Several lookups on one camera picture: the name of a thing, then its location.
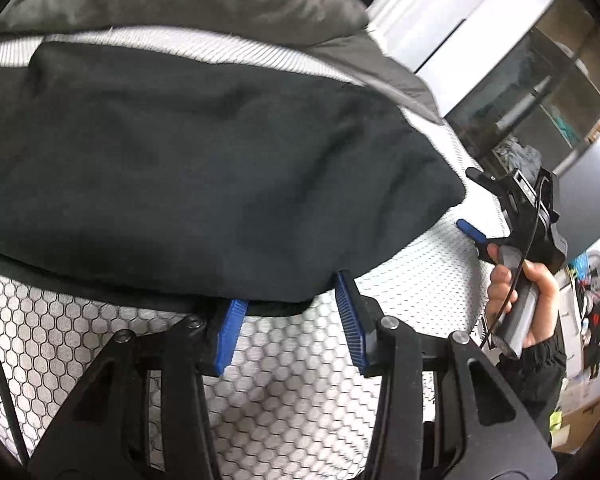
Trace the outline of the black sleeve right forearm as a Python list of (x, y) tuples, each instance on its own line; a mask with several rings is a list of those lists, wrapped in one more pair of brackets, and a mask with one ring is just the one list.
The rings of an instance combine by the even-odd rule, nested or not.
[(562, 335), (553, 336), (522, 350), (519, 359), (500, 355), (496, 369), (524, 404), (546, 442), (550, 442), (550, 415), (557, 408), (566, 377)]

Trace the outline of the person's right hand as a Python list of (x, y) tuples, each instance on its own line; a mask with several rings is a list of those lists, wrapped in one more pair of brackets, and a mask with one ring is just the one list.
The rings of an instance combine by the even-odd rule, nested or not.
[(486, 245), (495, 263), (486, 290), (486, 322), (494, 344), (519, 359), (522, 350), (556, 332), (559, 288), (544, 263), (521, 258), (516, 249)]

